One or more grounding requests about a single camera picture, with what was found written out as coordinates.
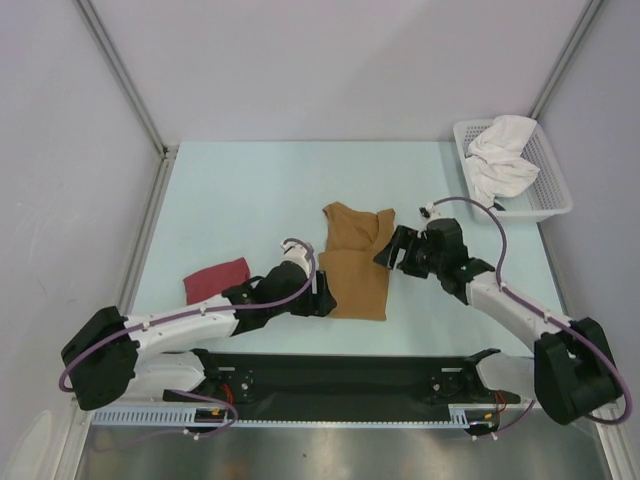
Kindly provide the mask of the red tank top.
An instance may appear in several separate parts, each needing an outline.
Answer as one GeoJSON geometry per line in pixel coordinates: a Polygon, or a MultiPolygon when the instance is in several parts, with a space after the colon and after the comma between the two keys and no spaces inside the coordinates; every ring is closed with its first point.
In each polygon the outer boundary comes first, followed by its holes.
{"type": "Polygon", "coordinates": [[[183,279],[186,304],[207,300],[249,278],[250,269],[244,257],[201,269],[183,279]]]}

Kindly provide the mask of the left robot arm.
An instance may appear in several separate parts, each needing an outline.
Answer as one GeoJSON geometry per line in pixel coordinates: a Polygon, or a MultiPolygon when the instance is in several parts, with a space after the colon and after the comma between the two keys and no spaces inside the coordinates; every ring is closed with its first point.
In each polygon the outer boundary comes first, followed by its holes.
{"type": "Polygon", "coordinates": [[[62,349],[59,388],[84,411],[135,397],[229,401],[214,354],[199,342],[250,333],[283,314],[325,317],[336,306],[324,272],[284,261],[172,313],[125,316],[105,307],[62,349]]]}

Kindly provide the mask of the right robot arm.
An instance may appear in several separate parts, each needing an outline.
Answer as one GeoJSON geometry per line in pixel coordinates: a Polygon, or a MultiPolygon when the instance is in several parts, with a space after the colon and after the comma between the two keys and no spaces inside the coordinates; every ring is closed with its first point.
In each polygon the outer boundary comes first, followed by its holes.
{"type": "Polygon", "coordinates": [[[421,230],[396,228],[375,263],[406,275],[433,275],[460,302],[497,321],[533,354],[533,395],[556,423],[567,425],[622,399],[628,419],[633,401],[618,371],[601,325],[591,319],[555,316],[505,283],[500,267],[469,255],[453,218],[430,221],[421,230]]]}

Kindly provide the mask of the tan tank top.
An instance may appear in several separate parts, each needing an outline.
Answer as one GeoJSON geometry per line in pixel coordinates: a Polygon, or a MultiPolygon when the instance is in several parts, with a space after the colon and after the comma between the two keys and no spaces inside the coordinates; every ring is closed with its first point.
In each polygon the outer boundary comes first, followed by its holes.
{"type": "Polygon", "coordinates": [[[334,202],[323,212],[328,233],[319,265],[337,302],[330,316],[384,321],[390,271],[375,263],[374,257],[392,238],[395,211],[361,212],[334,202]]]}

